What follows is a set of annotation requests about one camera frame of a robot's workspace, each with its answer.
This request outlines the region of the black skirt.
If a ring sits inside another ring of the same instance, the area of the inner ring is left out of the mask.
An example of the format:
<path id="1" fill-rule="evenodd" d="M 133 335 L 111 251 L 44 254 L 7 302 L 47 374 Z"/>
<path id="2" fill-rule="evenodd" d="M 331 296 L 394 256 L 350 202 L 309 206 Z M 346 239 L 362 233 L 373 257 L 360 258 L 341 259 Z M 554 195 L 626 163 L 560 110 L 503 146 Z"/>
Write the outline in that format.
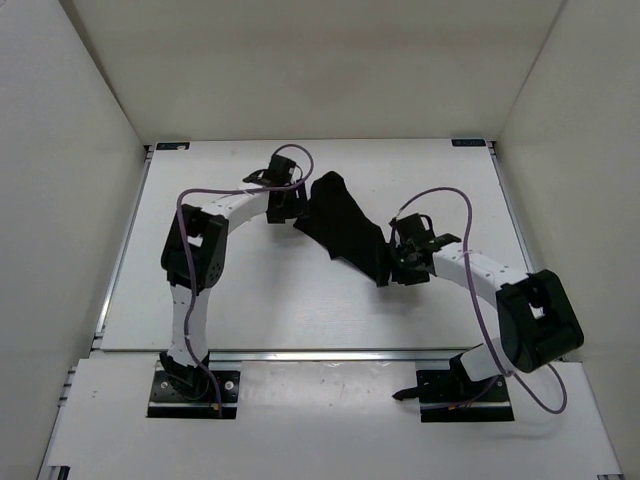
<path id="1" fill-rule="evenodd" d="M 391 260 L 382 229 L 365 215 L 344 178 L 330 171 L 313 182 L 308 214 L 294 227 L 323 246 L 332 260 L 342 259 L 376 286 L 389 284 Z"/>

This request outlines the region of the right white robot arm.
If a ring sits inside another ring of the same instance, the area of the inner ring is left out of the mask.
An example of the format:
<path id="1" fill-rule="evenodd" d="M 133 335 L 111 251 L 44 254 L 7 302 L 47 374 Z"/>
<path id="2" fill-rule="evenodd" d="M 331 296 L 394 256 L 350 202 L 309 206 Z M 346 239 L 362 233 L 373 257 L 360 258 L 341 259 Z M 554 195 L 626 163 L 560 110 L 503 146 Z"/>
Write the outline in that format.
<path id="1" fill-rule="evenodd" d="M 426 215 L 390 221 L 394 281 L 404 285 L 435 276 L 466 288 L 497 313 L 499 334 L 481 325 L 484 343 L 451 361 L 449 391 L 471 400 L 496 375 L 531 373 L 581 348 L 584 333 L 557 274 L 512 268 L 463 246 L 453 234 L 436 235 Z"/>

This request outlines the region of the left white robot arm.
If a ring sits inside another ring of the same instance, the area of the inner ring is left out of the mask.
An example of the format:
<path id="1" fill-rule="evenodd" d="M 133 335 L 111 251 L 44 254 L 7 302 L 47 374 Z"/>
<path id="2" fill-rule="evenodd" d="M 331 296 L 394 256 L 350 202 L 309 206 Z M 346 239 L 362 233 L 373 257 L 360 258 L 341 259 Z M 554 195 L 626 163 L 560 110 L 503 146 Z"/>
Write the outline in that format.
<path id="1" fill-rule="evenodd" d="M 190 188 L 176 200 L 175 215 L 161 254 L 172 295 L 172 335 L 160 363 L 173 388 L 188 402 L 208 401 L 222 411 L 218 378 L 209 367 L 207 308 L 221 279 L 230 234 L 265 215 L 283 224 L 307 212 L 309 174 L 279 152 L 269 164 L 234 189 Z"/>

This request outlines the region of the right table corner label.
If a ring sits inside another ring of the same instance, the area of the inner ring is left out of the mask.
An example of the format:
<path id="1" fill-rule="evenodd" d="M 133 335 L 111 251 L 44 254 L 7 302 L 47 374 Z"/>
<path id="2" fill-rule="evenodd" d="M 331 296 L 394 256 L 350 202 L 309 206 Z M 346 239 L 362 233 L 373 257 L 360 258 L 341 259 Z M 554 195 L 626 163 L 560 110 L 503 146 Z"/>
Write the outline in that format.
<path id="1" fill-rule="evenodd" d="M 451 140 L 451 144 L 456 148 L 475 148 L 485 147 L 486 141 L 481 138 L 454 138 Z"/>

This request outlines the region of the table corner label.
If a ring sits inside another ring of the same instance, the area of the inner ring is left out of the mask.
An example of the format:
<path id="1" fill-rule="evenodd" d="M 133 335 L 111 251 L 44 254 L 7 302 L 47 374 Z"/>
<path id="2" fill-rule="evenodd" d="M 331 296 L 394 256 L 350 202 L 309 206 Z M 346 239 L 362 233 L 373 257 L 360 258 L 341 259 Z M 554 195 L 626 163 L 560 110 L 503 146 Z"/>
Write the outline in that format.
<path id="1" fill-rule="evenodd" d="M 456 148 L 475 148 L 485 147 L 486 141 L 481 138 L 454 138 L 451 140 L 451 144 Z"/>
<path id="2" fill-rule="evenodd" d="M 189 148 L 189 142 L 159 142 L 155 146 L 156 151 L 183 151 Z"/>

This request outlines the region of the left table corner label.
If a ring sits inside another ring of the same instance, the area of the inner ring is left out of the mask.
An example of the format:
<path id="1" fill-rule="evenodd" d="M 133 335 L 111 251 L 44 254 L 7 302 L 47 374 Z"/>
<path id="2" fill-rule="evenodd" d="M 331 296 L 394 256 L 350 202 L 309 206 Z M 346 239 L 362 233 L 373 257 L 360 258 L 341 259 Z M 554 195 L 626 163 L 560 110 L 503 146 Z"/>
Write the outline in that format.
<path id="1" fill-rule="evenodd" d="M 189 142 L 159 142 L 155 146 L 156 151 L 183 151 L 189 148 Z"/>

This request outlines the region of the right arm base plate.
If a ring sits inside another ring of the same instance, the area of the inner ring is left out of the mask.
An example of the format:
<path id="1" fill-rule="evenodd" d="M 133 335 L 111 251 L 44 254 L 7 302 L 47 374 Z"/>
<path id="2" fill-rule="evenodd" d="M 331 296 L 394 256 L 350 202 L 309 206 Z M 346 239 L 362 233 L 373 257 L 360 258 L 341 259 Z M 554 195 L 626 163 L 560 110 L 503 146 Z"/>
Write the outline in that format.
<path id="1" fill-rule="evenodd" d="M 471 380 L 462 367 L 460 355 L 447 368 L 416 366 L 416 384 L 396 391 L 392 398 L 417 400 L 422 423 L 494 423 L 515 420 L 503 375 Z"/>

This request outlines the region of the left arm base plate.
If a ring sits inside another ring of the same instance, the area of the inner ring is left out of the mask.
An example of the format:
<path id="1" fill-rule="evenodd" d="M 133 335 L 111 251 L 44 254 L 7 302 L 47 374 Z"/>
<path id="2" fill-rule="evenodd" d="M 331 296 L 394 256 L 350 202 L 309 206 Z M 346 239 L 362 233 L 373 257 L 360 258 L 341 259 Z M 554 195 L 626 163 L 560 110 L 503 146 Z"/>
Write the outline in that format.
<path id="1" fill-rule="evenodd" d="M 239 364 L 223 365 L 212 371 L 218 381 L 220 399 L 209 376 L 204 384 L 190 387 L 167 373 L 157 361 L 150 388 L 147 414 L 154 419 L 234 420 L 241 387 Z"/>

